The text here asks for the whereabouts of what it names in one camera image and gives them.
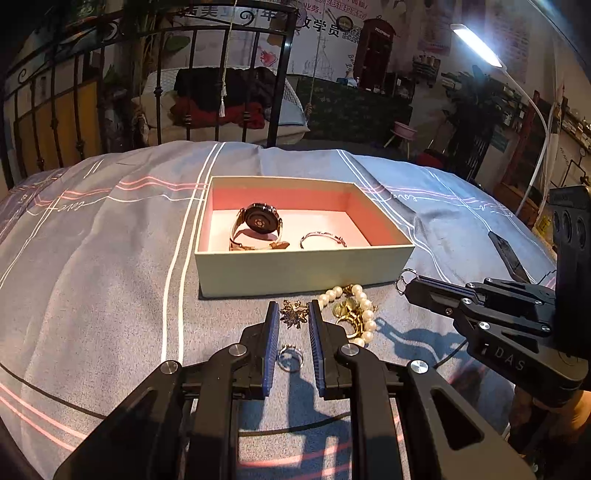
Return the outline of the pale green jewelry box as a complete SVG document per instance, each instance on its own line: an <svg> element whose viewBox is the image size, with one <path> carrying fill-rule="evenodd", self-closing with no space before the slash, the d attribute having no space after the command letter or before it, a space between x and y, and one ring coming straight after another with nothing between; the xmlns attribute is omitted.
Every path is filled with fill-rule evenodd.
<svg viewBox="0 0 591 480"><path fill-rule="evenodd" d="M286 250L230 251L238 211L273 205L283 219ZM266 247L276 240L245 224L236 241ZM353 183L288 177L211 179L194 248L200 293L206 299L325 292L335 286L390 283L415 247Z"/></svg>

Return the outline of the red cloth on swing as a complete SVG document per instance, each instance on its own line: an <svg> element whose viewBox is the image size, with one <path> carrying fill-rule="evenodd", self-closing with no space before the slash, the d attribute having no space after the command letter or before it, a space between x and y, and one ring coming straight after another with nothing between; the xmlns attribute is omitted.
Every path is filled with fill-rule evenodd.
<svg viewBox="0 0 591 480"><path fill-rule="evenodd" d="M263 129L266 125L263 106L256 102L226 107L224 116L221 116L217 112L198 108L190 97L179 97L170 108L170 114L175 125L191 129L214 127L228 123L240 127L246 126L247 129Z"/></svg>

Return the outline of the pink small stool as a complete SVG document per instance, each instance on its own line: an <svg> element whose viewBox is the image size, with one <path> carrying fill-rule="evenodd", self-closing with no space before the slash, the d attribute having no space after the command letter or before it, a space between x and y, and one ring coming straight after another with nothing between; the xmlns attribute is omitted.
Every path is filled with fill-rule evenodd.
<svg viewBox="0 0 591 480"><path fill-rule="evenodd" d="M388 148L394 140L399 138L405 143L407 157L410 157L410 147L416 137L417 131L415 129L396 121L394 122L394 129L392 130L391 138L386 142L385 148Z"/></svg>

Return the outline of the black rose-gold wrist watch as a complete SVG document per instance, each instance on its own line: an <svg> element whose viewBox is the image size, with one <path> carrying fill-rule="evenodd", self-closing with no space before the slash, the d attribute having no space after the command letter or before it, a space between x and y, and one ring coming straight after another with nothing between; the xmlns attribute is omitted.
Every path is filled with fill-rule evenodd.
<svg viewBox="0 0 591 480"><path fill-rule="evenodd" d="M250 230L262 236L276 233L276 240L270 241L266 247L252 247L236 241L238 228L245 224ZM242 208L236 215L235 224L229 234L230 251L254 250L286 250L290 243L283 241L283 219L276 207L266 203L254 202Z"/></svg>

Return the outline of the grey striped bed sheet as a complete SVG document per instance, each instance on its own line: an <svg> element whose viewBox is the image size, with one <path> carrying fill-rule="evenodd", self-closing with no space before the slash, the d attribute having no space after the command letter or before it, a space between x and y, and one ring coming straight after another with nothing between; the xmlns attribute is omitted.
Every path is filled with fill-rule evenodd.
<svg viewBox="0 0 591 480"><path fill-rule="evenodd" d="M554 259L506 207L454 175L342 149L283 151L238 143L172 143L84 160L33 176L1 201L1 421L51 479L72 449L162 359L206 360L263 320L268 299L200 300L197 241L212 176L301 177L355 183L410 237L408 267L455 284L510 276L488 234L508 240L532 283L554 287ZM367 282L361 283L368 288ZM451 322L394 287L368 288L378 331L370 350L396 363L439 365L498 431L512 384L465 351ZM305 352L301 371L276 370L270 397L247 402L240 479L351 479L348 401L318 398L307 328L280 345Z"/></svg>

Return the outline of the small gold charm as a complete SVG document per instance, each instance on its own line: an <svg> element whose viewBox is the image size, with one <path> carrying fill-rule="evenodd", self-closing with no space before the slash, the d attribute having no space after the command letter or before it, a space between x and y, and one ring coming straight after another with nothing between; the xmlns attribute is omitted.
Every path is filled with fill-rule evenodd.
<svg viewBox="0 0 591 480"><path fill-rule="evenodd" d="M394 283L394 288L400 295L404 295L409 284L418 276L419 274L415 269L405 268Z"/></svg>

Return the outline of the gold snowflake brooch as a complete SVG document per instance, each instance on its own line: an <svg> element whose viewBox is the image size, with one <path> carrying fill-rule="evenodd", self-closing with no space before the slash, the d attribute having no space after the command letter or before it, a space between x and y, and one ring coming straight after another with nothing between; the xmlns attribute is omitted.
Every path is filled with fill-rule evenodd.
<svg viewBox="0 0 591 480"><path fill-rule="evenodd" d="M287 328L300 329L302 324L308 322L308 305L301 301L283 300L283 306L280 308L280 321Z"/></svg>

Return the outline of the red phone booth cabinet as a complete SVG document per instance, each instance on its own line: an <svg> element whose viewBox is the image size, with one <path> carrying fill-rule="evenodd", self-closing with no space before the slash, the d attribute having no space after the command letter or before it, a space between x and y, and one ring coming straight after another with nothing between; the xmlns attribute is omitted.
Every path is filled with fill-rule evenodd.
<svg viewBox="0 0 591 480"><path fill-rule="evenodd" d="M394 27L382 18L363 21L353 77L362 90L382 90L392 53Z"/></svg>

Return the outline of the white hanging swing chair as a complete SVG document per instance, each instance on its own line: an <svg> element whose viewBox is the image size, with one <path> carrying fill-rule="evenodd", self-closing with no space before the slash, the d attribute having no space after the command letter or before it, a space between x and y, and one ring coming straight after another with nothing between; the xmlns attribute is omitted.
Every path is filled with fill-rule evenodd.
<svg viewBox="0 0 591 480"><path fill-rule="evenodd" d="M279 86L276 72L267 67L230 67L224 79L228 92L221 92L221 70L217 67L167 68L148 75L143 93L132 99L134 115L140 123L143 143L155 146L176 140L245 141L266 144L273 112L279 112L276 143L288 145L308 133L304 107L290 83ZM224 116L229 106L256 102L263 106L266 125L247 129L233 123L191 129L174 124L170 108L179 97L190 97L197 107Z"/></svg>

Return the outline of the gold heart earrings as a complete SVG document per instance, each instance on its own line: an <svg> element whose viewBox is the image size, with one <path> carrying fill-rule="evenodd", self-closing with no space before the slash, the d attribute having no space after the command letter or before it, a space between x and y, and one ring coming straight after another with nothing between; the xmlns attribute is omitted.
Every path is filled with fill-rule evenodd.
<svg viewBox="0 0 591 480"><path fill-rule="evenodd" d="M332 306L332 315L337 319L354 318L360 315L359 301L355 297L346 297Z"/></svg>

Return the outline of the black iron bed frame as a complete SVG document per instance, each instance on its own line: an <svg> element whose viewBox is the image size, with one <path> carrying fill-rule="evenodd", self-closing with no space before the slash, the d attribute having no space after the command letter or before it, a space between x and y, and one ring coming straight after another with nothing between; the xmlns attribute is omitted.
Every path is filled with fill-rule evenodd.
<svg viewBox="0 0 591 480"><path fill-rule="evenodd" d="M267 67L279 86L298 12L273 1L78 1L49 7L1 68L1 177L27 177L147 147L132 99L148 75Z"/></svg>

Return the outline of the black smartphone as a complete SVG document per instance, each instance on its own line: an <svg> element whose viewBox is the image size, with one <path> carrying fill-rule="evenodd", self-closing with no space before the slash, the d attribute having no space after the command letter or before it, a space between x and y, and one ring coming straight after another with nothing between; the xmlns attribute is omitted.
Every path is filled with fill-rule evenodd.
<svg viewBox="0 0 591 480"><path fill-rule="evenodd" d="M488 237L496 248L511 278L516 282L530 284L531 280L510 243L493 231L488 232Z"/></svg>

